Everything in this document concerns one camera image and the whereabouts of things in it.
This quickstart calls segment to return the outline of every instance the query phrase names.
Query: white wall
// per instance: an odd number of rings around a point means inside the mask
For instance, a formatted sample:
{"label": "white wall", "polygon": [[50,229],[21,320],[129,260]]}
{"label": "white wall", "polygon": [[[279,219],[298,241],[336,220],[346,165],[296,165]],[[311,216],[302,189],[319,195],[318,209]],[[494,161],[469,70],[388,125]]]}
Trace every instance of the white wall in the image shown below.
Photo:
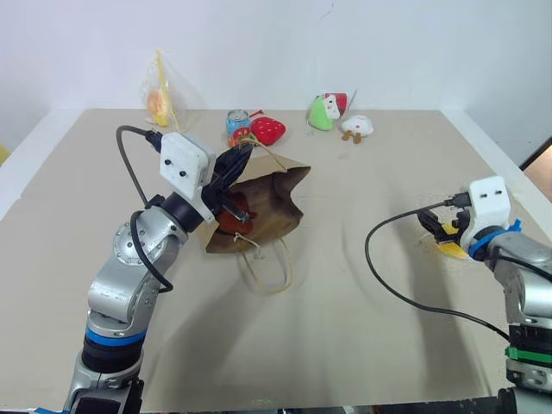
{"label": "white wall", "polygon": [[59,107],[138,107],[154,49],[192,108],[466,109],[517,162],[552,134],[549,0],[0,0],[0,141]]}

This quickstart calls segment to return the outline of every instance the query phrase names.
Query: black cable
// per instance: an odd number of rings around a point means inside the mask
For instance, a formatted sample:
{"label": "black cable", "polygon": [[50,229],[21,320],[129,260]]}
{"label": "black cable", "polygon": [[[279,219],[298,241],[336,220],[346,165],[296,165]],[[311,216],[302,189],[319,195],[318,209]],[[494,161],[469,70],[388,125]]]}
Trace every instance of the black cable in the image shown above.
{"label": "black cable", "polygon": [[491,255],[491,260],[510,261],[511,263],[515,263],[516,265],[519,265],[531,270],[532,272],[545,278],[548,282],[552,282],[552,274],[546,272],[545,270],[542,270],[540,267],[533,266],[530,263],[527,263],[526,261],[516,259],[515,257],[503,256],[502,254],[493,254]]}
{"label": "black cable", "polygon": [[135,211],[134,213],[132,213],[132,216],[130,216],[130,235],[132,236],[132,242],[135,245],[136,253],[138,253],[138,257],[147,267],[149,272],[164,286],[159,289],[159,293],[170,292],[173,289],[173,284],[165,279],[165,276],[163,276],[161,272],[157,270],[154,264],[149,261],[146,254],[144,253],[144,249],[141,248],[140,238],[138,237],[138,228],[136,226],[136,221],[138,220],[138,217],[141,213],[141,211]]}
{"label": "black cable", "polygon": [[144,191],[142,190],[140,183],[136,178],[135,172],[132,169],[132,166],[130,165],[129,157],[127,156],[127,153],[124,150],[124,145],[122,144],[122,133],[124,131],[134,132],[135,134],[143,135],[143,136],[147,135],[147,131],[145,129],[132,127],[130,125],[122,125],[119,128],[117,128],[117,131],[116,131],[117,146],[119,147],[119,153],[121,153],[122,161],[124,162],[124,165],[127,167],[127,171],[129,172],[130,178],[132,179],[132,182],[135,185],[135,188],[138,191],[138,194],[140,195],[141,201],[144,203],[144,206],[145,206],[147,205],[146,195],[144,194]]}
{"label": "black cable", "polygon": [[433,307],[433,306],[426,306],[424,304],[419,304],[418,302],[415,302],[413,301],[412,299],[409,299],[407,298],[406,296],[403,296],[401,295],[399,292],[395,291],[392,287],[390,287],[380,276],[380,274],[378,273],[378,271],[375,269],[375,267],[373,266],[373,263],[372,263],[372,259],[370,258],[370,239],[372,238],[373,234],[382,226],[390,223],[390,222],[394,222],[395,220],[398,220],[399,218],[403,218],[403,217],[406,217],[406,216],[411,216],[411,215],[415,215],[417,213],[420,213],[424,210],[430,210],[430,209],[435,209],[436,207],[442,207],[444,205],[450,205],[450,201],[447,200],[447,201],[443,201],[441,203],[437,203],[437,204],[432,204],[432,205],[428,205],[427,207],[423,207],[421,209],[416,209],[416,210],[412,210],[412,211],[407,211],[405,213],[402,213],[402,214],[398,214],[396,216],[393,216],[391,218],[388,218],[386,220],[384,220],[383,222],[377,224],[372,230],[370,230],[370,232],[368,233],[367,237],[366,237],[366,241],[364,243],[364,253],[366,255],[366,260],[368,262],[368,265],[370,266],[370,270],[372,270],[372,273],[373,275],[375,276],[375,278],[389,291],[391,292],[393,295],[395,295],[397,298],[401,299],[401,300],[404,300],[407,304],[411,304],[412,306],[418,308],[418,309],[421,309],[422,311],[428,311],[428,312],[435,312],[435,313],[444,313],[446,315],[453,315],[455,317],[463,317],[465,319],[467,319],[468,321],[472,321],[472,322],[475,322],[475,323],[478,323],[480,325],[483,325],[485,326],[486,328],[496,332],[497,334],[499,334],[500,336],[502,336],[503,338],[505,338],[507,341],[510,340],[510,337],[508,336],[508,334],[506,334],[505,332],[503,332],[502,330],[500,330],[499,328],[497,328],[496,326],[492,325],[491,323],[487,322],[487,321],[484,321],[482,319],[479,319],[478,317],[473,317],[471,315],[468,315],[467,313],[463,313],[463,312],[459,312],[457,310],[451,310],[451,309],[444,309],[444,308],[436,308],[436,307]]}

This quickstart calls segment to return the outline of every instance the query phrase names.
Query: blue tape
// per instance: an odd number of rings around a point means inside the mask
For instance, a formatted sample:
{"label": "blue tape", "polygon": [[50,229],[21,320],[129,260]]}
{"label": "blue tape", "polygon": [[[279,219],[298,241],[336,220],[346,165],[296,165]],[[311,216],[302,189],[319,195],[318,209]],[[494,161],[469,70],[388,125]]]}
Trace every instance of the blue tape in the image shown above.
{"label": "blue tape", "polygon": [[141,341],[146,337],[147,331],[144,330],[140,334],[126,336],[123,338],[108,338],[107,336],[101,336],[91,331],[90,328],[86,327],[86,337],[95,343],[104,345],[106,347],[124,347],[132,343]]}
{"label": "blue tape", "polygon": [[521,231],[521,220],[517,218],[514,224],[512,224],[512,226],[510,226],[508,229],[495,231],[494,233],[491,233],[490,235],[486,235],[485,237],[479,239],[472,247],[469,248],[469,257],[473,259],[477,251],[480,248],[483,248],[484,246],[489,244],[491,240],[494,239],[497,235],[503,235],[504,233],[509,233],[511,231]]}

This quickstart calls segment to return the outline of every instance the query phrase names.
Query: green toy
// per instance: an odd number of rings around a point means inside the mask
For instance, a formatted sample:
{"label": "green toy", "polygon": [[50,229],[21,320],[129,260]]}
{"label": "green toy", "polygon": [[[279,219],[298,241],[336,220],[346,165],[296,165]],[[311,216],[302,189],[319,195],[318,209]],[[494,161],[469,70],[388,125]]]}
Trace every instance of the green toy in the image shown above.
{"label": "green toy", "polygon": [[331,131],[334,120],[339,119],[347,108],[347,94],[324,93],[315,98],[310,107],[309,124],[322,131]]}
{"label": "green toy", "polygon": [[309,124],[322,131],[330,131],[334,126],[334,123],[329,119],[328,114],[326,114],[324,101],[321,97],[317,97],[312,103],[309,114]]}

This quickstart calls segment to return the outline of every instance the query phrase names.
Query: red strawberry toy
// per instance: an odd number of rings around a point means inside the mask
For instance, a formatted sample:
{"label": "red strawberry toy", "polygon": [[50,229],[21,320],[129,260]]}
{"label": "red strawberry toy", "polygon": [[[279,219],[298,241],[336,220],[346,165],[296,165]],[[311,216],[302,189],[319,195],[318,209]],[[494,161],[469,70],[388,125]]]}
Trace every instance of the red strawberry toy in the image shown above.
{"label": "red strawberry toy", "polygon": [[282,122],[262,116],[251,122],[251,132],[260,143],[273,145],[285,133],[285,126]]}

